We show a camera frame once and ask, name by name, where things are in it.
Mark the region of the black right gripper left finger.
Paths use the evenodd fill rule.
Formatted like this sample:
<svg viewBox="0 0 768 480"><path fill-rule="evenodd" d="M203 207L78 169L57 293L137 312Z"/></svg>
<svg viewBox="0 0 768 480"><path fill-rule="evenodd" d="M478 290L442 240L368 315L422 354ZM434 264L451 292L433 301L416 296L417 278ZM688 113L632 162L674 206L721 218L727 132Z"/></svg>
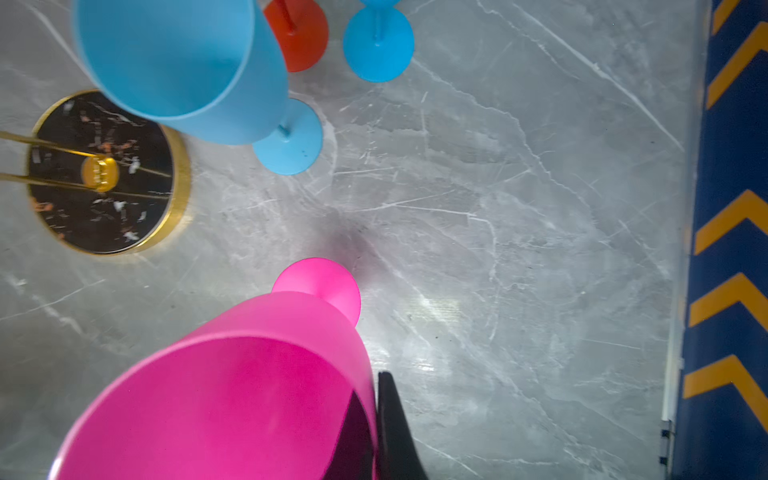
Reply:
<svg viewBox="0 0 768 480"><path fill-rule="evenodd" d="M365 409L356 394L347 412L323 476L324 480L372 480L374 446Z"/></svg>

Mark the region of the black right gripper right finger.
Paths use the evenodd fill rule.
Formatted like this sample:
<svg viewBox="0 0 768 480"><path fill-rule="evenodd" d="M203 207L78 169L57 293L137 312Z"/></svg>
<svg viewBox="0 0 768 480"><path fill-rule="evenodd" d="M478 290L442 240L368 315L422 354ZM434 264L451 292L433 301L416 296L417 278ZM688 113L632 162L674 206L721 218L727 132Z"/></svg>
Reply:
<svg viewBox="0 0 768 480"><path fill-rule="evenodd" d="M377 474L379 479L427 480L400 400L394 376L378 374Z"/></svg>

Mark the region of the red wine glass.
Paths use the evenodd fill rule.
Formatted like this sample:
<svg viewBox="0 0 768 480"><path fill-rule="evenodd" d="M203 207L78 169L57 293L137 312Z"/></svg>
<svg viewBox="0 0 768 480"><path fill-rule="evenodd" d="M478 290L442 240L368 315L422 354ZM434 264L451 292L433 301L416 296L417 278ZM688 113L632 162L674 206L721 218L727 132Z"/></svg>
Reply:
<svg viewBox="0 0 768 480"><path fill-rule="evenodd" d="M289 72L313 67L324 55L329 26L314 0L274 0L263 11L280 45Z"/></svg>

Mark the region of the teal blue wine glass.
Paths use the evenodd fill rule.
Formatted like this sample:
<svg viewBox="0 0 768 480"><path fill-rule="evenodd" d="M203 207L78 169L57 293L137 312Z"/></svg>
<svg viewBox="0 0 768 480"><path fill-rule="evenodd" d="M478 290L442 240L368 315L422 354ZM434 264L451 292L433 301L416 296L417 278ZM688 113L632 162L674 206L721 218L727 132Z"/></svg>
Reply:
<svg viewBox="0 0 768 480"><path fill-rule="evenodd" d="M279 175L323 147L319 117L289 95L280 46L249 0L92 0L72 4L88 73L124 110L204 141L252 146Z"/></svg>

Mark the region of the light blue wine glass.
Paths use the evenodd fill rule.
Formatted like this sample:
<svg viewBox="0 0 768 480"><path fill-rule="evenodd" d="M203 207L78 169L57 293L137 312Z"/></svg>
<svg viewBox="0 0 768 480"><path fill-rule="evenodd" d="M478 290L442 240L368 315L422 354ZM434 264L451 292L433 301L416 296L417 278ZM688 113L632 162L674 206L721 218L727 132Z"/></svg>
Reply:
<svg viewBox="0 0 768 480"><path fill-rule="evenodd" d="M343 53L350 69L371 83L389 82L409 66L415 48L410 22L398 0L362 1L364 8L349 21Z"/></svg>

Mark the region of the magenta wine glass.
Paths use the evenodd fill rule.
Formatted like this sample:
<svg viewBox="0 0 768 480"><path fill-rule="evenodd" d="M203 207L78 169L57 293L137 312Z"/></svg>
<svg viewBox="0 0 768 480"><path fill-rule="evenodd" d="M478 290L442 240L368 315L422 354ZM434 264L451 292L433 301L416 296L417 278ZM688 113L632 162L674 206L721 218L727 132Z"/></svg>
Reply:
<svg viewBox="0 0 768 480"><path fill-rule="evenodd" d="M350 397L378 450L361 295L308 258L131 367L67 434L53 479L323 479Z"/></svg>

